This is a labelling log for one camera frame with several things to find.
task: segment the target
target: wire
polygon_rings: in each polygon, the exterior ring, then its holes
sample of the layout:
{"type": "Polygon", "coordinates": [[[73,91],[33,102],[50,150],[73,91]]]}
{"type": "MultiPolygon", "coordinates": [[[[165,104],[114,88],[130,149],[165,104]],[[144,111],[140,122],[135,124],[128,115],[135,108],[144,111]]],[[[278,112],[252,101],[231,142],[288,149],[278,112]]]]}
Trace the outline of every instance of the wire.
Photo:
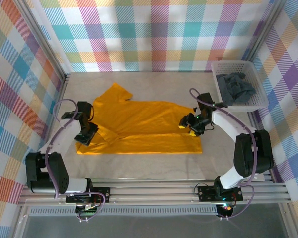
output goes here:
{"type": "Polygon", "coordinates": [[[105,205],[105,201],[106,201],[105,195],[100,193],[100,192],[83,192],[83,193],[69,193],[69,194],[71,194],[71,195],[93,195],[93,194],[95,194],[95,195],[99,195],[103,198],[103,201],[101,202],[99,208],[97,208],[97,211],[95,212],[95,214],[92,215],[90,218],[86,217],[86,219],[82,219],[81,216],[80,216],[82,212],[79,212],[78,213],[79,222],[82,222],[82,221],[87,221],[88,222],[91,219],[95,218],[96,215],[103,209],[103,207],[105,205]]]}
{"type": "Polygon", "coordinates": [[[235,195],[235,193],[233,193],[233,197],[234,197],[234,200],[235,200],[235,203],[234,203],[233,207],[235,207],[236,206],[236,195],[235,195]]]}
{"type": "Polygon", "coordinates": [[[190,88],[189,93],[190,93],[190,95],[191,95],[195,100],[197,100],[199,103],[202,103],[202,104],[204,104],[204,105],[206,105],[206,106],[215,108],[215,109],[219,110],[220,112],[225,113],[227,116],[231,117],[231,118],[232,118],[233,120],[235,120],[238,124],[240,124],[240,125],[243,127],[244,130],[246,130],[246,131],[249,133],[249,135],[250,135],[250,137],[251,137],[251,139],[252,139],[252,143],[253,143],[253,147],[254,147],[254,164],[253,164],[252,174],[251,174],[249,180],[248,180],[246,183],[242,183],[242,182],[241,182],[240,184],[238,184],[238,186],[241,186],[241,187],[247,187],[247,186],[249,186],[249,187],[251,187],[251,188],[252,188],[252,191],[253,191],[253,194],[252,194],[251,199],[250,199],[249,202],[247,203],[247,205],[243,208],[243,210],[240,211],[239,213],[237,213],[237,214],[235,214],[235,215],[233,215],[233,216],[230,217],[230,218],[234,218],[234,217],[236,217],[236,216],[242,214],[242,213],[249,207],[249,205],[250,205],[251,202],[253,201],[253,198],[254,198],[254,195],[255,195],[255,189],[254,189],[253,186],[251,186],[250,184],[251,184],[251,182],[252,182],[253,179],[254,179],[254,176],[255,176],[255,174],[256,174],[256,169],[257,169],[257,145],[256,145],[256,139],[255,139],[255,136],[253,135],[252,131],[251,131],[251,130],[247,127],[247,125],[245,125],[240,119],[238,119],[236,116],[234,116],[233,114],[231,114],[230,112],[228,112],[228,111],[226,111],[226,110],[224,110],[224,109],[222,109],[222,108],[219,108],[219,107],[217,107],[217,106],[215,106],[215,105],[212,105],[212,104],[209,104],[209,103],[206,103],[206,102],[203,102],[202,100],[200,100],[200,99],[198,99],[196,96],[194,96],[193,93],[192,93],[192,91],[196,92],[198,95],[200,95],[200,93],[199,93],[199,91],[196,90],[195,88],[190,88]]]}
{"type": "Polygon", "coordinates": [[[79,196],[76,196],[76,198],[77,198],[78,200],[80,200],[81,202],[83,202],[83,203],[88,203],[90,197],[81,198],[81,197],[79,197],[79,196]]]}
{"type": "Polygon", "coordinates": [[[211,122],[210,126],[212,127],[212,129],[207,129],[207,130],[204,130],[204,131],[208,131],[208,130],[214,130],[214,126],[213,126],[213,122],[211,122]]]}
{"type": "Polygon", "coordinates": [[[96,199],[96,197],[95,197],[95,206],[96,207],[99,207],[100,205],[101,205],[101,199],[100,199],[100,204],[99,205],[96,205],[96,203],[97,203],[97,199],[96,199]]]}
{"type": "Polygon", "coordinates": [[[95,115],[94,106],[91,106],[91,108],[93,110],[93,116],[91,117],[91,119],[88,120],[88,122],[91,122],[94,119],[94,115],[95,115]]]}
{"type": "Polygon", "coordinates": [[[200,183],[198,183],[197,185],[195,185],[195,187],[194,187],[194,189],[193,189],[193,192],[195,193],[195,195],[198,195],[198,196],[199,196],[199,194],[195,192],[195,189],[197,188],[197,186],[198,186],[199,184],[204,184],[204,185],[206,185],[206,186],[208,187],[208,185],[207,185],[206,183],[203,183],[203,182],[200,182],[200,183]]]}
{"type": "Polygon", "coordinates": [[[60,120],[56,116],[55,109],[56,109],[57,105],[61,104],[64,101],[70,101],[70,102],[74,103],[74,105],[76,107],[75,112],[74,112],[73,116],[68,120],[68,122],[66,122],[62,127],[60,127],[60,129],[54,134],[54,136],[50,140],[50,143],[49,143],[48,147],[46,148],[45,156],[44,156],[45,166],[48,170],[48,174],[49,174],[49,176],[51,178],[51,181],[52,181],[52,184],[54,186],[55,199],[57,199],[59,197],[60,189],[59,189],[58,183],[57,183],[57,181],[56,181],[56,179],[53,175],[52,169],[51,169],[50,164],[49,164],[49,151],[53,147],[53,143],[56,140],[56,138],[59,136],[59,134],[74,120],[74,118],[78,114],[78,106],[77,106],[77,103],[74,100],[72,100],[72,99],[62,99],[62,100],[58,101],[53,107],[53,115],[54,115],[54,117],[56,118],[56,120],[58,122],[60,122],[60,120]]]}

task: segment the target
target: colorful plaid wall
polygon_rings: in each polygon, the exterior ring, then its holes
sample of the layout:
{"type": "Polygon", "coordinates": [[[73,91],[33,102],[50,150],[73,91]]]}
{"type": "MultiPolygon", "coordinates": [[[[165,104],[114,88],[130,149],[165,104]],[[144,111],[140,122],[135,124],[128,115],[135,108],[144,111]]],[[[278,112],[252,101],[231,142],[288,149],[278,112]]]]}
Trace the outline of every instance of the colorful plaid wall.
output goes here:
{"type": "Polygon", "coordinates": [[[0,0],[0,238],[26,181],[25,155],[43,144],[60,85],[12,0],[0,0]]]}
{"type": "Polygon", "coordinates": [[[62,63],[74,72],[210,71],[213,60],[242,59],[274,2],[28,1],[62,63]]]}
{"type": "Polygon", "coordinates": [[[269,131],[278,177],[298,216],[298,0],[288,0],[254,61],[270,101],[258,112],[269,131]]]}

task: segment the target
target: gray cloth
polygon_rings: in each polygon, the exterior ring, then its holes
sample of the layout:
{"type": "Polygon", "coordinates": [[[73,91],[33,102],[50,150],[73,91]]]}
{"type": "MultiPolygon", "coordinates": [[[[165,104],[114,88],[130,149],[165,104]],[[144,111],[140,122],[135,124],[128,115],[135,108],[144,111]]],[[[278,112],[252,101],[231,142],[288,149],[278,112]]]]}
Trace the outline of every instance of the gray cloth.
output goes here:
{"type": "Polygon", "coordinates": [[[245,82],[244,78],[244,73],[217,75],[222,100],[228,106],[233,103],[246,103],[256,93],[253,86],[245,82]]]}

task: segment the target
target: floor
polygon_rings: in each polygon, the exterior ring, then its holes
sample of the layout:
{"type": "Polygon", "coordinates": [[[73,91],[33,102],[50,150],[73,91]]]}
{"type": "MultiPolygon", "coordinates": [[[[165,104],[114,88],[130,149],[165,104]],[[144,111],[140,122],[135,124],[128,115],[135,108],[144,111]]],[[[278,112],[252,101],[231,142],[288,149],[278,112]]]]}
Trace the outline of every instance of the floor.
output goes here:
{"type": "MultiPolygon", "coordinates": [[[[92,103],[116,82],[131,92],[132,100],[168,101],[186,107],[197,103],[189,89],[209,92],[217,101],[211,73],[111,72],[73,73],[63,98],[92,103]]],[[[74,108],[63,103],[59,117],[74,108]]],[[[247,113],[235,113],[250,124],[247,113]]],[[[224,174],[233,165],[234,142],[219,127],[201,137],[202,154],[106,154],[79,155],[75,142],[70,146],[64,163],[72,177],[135,178],[135,179],[211,179],[224,174]]]]}

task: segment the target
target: shirt sleeve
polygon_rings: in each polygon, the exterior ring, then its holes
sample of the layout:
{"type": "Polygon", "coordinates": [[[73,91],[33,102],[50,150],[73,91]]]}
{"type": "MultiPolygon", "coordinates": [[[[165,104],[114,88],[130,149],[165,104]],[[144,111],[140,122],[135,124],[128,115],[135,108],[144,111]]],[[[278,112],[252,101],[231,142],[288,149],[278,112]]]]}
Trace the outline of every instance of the shirt sleeve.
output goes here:
{"type": "Polygon", "coordinates": [[[126,101],[133,97],[133,95],[126,89],[114,83],[103,95],[96,98],[96,102],[119,102],[126,101]]]}

